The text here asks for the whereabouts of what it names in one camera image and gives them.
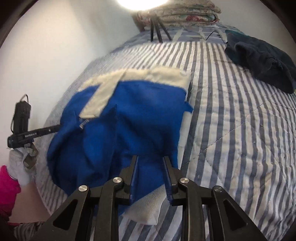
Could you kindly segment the pink sleeved forearm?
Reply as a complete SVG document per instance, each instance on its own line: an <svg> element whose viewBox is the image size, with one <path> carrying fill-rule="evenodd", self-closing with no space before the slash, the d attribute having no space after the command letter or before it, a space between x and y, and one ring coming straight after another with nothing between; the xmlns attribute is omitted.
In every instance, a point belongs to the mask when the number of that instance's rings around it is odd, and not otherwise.
<svg viewBox="0 0 296 241"><path fill-rule="evenodd" d="M21 192L19 182L12 178L7 166L1 167L0 208L1 223L7 223L15 205L16 196Z"/></svg>

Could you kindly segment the white gloved left hand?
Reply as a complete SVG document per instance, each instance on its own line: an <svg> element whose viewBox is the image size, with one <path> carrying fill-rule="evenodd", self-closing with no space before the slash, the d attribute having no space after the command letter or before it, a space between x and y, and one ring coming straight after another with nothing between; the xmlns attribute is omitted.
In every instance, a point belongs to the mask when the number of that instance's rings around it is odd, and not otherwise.
<svg viewBox="0 0 296 241"><path fill-rule="evenodd" d="M33 180L38 154L39 152L33 144L25 144L22 148L10 150L8 174L17 180L21 187L28 185Z"/></svg>

